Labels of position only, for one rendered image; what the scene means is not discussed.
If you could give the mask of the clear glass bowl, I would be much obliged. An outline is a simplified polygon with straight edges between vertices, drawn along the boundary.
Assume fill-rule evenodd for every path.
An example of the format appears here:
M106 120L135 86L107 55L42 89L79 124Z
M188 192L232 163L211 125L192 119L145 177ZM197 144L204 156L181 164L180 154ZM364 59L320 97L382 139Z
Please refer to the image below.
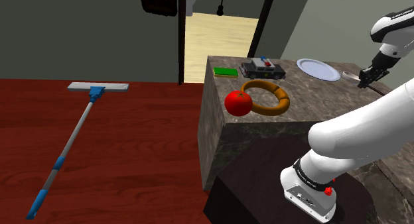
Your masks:
M357 75L347 71L342 72L342 79L346 80L347 82L350 82L353 85L358 85L360 83L360 79Z

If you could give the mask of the pale blue plate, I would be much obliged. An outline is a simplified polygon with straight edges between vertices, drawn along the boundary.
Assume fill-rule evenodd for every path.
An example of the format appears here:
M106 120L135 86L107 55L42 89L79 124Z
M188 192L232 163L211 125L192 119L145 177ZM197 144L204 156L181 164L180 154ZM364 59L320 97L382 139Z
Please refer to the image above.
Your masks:
M318 60L302 58L297 60L297 66L304 73L322 81L336 82L340 79L336 69Z

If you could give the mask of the marble counter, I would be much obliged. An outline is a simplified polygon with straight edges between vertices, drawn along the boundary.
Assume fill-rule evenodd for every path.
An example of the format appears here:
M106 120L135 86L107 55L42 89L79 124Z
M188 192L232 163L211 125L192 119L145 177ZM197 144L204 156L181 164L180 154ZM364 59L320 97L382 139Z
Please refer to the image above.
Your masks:
M198 125L198 151L202 188L212 189L216 176L259 139L306 137L316 123L326 121L380 98L389 90L376 84L374 90L359 89L338 80L324 82L302 72L294 60L279 60L284 79L276 81L289 96L289 109L277 116L249 113L230 115L226 96L241 88L246 78L216 77L214 67L238 69L243 58L209 56ZM414 224L414 142L402 150L347 173L370 193L379 224Z

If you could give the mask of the black and white police car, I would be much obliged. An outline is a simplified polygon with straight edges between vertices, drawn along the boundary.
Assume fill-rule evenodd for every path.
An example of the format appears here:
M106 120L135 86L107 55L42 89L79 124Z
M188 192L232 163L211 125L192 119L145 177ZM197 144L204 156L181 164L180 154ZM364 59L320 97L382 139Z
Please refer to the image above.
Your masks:
M254 79L273 79L280 80L285 78L285 70L278 64L272 63L270 59L262 56L252 58L250 62L242 62L239 66L240 72L245 78Z

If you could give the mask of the red tomato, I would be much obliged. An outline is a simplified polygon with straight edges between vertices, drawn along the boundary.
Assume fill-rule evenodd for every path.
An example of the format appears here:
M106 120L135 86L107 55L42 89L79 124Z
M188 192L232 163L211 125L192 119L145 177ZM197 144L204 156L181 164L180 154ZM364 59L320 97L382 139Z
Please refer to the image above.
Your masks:
M252 110L253 101L247 93L235 90L226 96L224 105L229 114L240 117L247 115Z

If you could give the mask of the green and yellow sponge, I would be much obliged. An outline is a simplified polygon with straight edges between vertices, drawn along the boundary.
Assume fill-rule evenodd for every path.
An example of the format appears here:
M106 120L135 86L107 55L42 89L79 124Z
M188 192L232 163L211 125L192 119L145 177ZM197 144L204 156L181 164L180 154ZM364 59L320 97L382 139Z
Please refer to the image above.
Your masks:
M214 75L216 77L236 78L238 77L238 71L235 68L213 68Z

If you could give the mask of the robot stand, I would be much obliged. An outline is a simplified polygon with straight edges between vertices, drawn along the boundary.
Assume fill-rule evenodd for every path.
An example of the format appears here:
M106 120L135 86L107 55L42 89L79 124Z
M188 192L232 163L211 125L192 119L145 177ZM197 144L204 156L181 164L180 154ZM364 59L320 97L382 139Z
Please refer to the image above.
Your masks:
M211 224L321 224L288 201L280 173L307 153L306 137L259 139L214 180L204 214ZM368 190L349 174L334 183L337 208L327 224L379 224Z

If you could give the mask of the blue and grey floor mop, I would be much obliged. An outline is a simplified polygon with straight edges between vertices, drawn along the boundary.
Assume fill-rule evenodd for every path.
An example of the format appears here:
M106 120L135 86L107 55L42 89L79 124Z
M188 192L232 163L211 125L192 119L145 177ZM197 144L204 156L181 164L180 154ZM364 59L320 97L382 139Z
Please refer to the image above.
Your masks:
M35 200L33 201L33 204L31 205L31 208L26 216L26 219L31 220L34 219L37 212L39 211L42 203L45 200L46 195L48 194L48 191L57 175L57 173L60 171L66 156L68 152L70 151L73 142L75 141L78 133L80 132L80 129L82 125L84 124L84 121L86 120L90 110L92 109L93 104L102 97L103 94L108 92L127 92L129 90L129 84L119 84L119 83L98 83L98 82L72 82L67 89L69 91L86 91L88 92L89 96L89 102L86 106L84 112L82 113L82 116L80 117L76 127L74 128L72 134L70 135L70 138L68 139L65 147L63 148L62 152L60 153L60 156L56 159L56 162L54 163L54 166L48 175L48 178L46 179L46 182L44 183L42 189L37 194Z

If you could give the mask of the dark wall hanging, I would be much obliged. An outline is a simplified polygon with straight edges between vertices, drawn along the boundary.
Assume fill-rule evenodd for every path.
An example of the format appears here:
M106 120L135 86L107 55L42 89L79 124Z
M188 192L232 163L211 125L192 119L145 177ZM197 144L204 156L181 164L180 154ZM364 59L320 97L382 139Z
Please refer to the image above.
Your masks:
M141 5L147 13L166 17L175 17L178 12L177 0L141 0Z

